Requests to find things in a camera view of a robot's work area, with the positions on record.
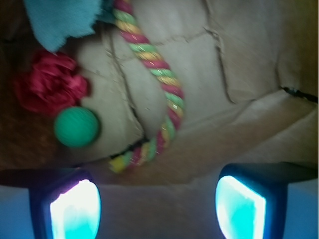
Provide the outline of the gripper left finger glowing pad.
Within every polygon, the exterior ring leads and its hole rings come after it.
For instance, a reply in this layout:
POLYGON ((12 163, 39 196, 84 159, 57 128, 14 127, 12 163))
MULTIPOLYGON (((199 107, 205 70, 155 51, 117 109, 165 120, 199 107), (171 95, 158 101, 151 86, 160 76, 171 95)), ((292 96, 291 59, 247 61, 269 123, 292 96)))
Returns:
POLYGON ((29 188, 37 239, 94 239, 101 220, 101 196, 86 170, 41 170, 29 188))

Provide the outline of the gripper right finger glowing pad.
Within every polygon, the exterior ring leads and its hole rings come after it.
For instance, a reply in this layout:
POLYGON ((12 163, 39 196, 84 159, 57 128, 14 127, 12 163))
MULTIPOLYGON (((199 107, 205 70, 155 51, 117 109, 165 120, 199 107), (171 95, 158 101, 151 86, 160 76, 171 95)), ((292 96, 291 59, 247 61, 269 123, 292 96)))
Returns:
POLYGON ((284 163, 230 163, 215 191, 219 228, 227 239, 281 239, 286 220, 284 163))

